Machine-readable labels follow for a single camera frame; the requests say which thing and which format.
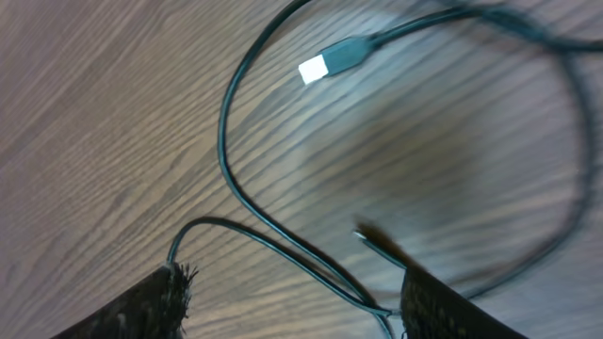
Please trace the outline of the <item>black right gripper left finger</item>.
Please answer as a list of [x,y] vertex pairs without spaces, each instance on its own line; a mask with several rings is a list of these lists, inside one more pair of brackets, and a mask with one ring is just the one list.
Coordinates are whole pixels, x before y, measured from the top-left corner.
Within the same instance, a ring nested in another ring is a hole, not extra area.
[[182,339],[197,273],[165,264],[53,339]]

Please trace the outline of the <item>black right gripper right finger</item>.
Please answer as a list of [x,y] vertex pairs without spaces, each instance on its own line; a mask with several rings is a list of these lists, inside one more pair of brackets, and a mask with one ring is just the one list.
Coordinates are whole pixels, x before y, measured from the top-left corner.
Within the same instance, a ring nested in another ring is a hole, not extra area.
[[526,339],[417,267],[406,269],[400,308],[408,339]]

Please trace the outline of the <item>black cable white-tipped plug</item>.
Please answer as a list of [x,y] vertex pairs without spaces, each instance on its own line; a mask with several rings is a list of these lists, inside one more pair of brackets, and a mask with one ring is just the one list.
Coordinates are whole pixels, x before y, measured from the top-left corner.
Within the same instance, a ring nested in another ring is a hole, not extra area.
[[550,238],[534,253],[516,264],[504,275],[487,283],[483,287],[468,291],[464,296],[468,299],[482,297],[500,286],[510,283],[532,268],[544,262],[553,252],[559,250],[568,239],[581,227],[595,194],[592,184],[597,175],[596,169],[596,139],[595,109],[591,103],[582,81],[577,76],[577,71],[572,64],[572,55],[576,53],[600,53],[602,44],[595,41],[568,40],[556,36],[546,27],[536,23],[523,12],[502,5],[460,5],[429,14],[411,22],[401,24],[385,31],[367,36],[355,36],[341,40],[320,51],[316,56],[304,61],[298,66],[298,71],[304,83],[310,84],[324,77],[335,76],[362,64],[373,52],[387,43],[400,39],[438,24],[457,20],[479,18],[488,24],[515,34],[523,40],[530,41],[546,48],[550,53],[559,58],[562,69],[572,85],[579,112],[583,120],[584,157],[583,170],[579,177],[579,197],[571,207],[562,229]]

